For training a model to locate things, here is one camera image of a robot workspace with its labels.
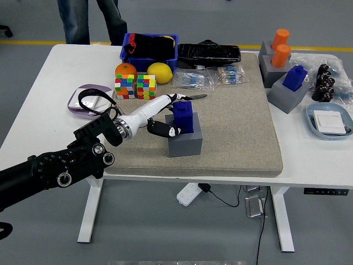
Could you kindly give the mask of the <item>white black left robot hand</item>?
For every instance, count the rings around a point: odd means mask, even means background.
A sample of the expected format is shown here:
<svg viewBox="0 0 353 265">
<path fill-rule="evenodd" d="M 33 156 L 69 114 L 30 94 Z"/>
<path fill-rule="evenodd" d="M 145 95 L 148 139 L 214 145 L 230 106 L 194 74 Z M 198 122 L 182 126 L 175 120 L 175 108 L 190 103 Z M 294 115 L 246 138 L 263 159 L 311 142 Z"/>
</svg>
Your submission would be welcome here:
<svg viewBox="0 0 353 265">
<path fill-rule="evenodd" d="M 124 126 L 126 128 L 129 139 L 135 137 L 137 130 L 146 126 L 150 118 L 157 115 L 177 99 L 191 100 L 190 97 L 183 94 L 165 94 L 150 100 L 143 106 L 133 111 L 130 115 L 120 116 L 120 119 L 125 122 Z"/>
</svg>

